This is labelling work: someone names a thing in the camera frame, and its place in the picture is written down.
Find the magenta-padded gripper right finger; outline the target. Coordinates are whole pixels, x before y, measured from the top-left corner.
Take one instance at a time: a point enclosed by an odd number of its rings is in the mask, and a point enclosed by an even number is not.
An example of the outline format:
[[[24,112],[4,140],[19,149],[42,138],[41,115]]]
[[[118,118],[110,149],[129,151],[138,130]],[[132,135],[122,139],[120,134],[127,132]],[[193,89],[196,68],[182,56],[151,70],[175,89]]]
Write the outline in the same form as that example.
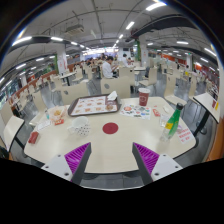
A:
[[[157,154],[138,143],[133,144],[132,153],[137,162],[144,185],[182,169],[182,167],[167,154]]]

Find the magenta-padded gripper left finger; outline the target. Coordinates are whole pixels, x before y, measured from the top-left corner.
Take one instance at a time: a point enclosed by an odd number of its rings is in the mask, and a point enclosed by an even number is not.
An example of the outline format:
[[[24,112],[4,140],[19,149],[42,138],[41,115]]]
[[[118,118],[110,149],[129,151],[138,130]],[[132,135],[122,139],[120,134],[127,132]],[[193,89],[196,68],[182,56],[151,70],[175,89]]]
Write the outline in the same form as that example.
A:
[[[90,154],[91,143],[86,143],[65,155],[56,155],[48,163],[43,165],[42,169],[79,185]]]

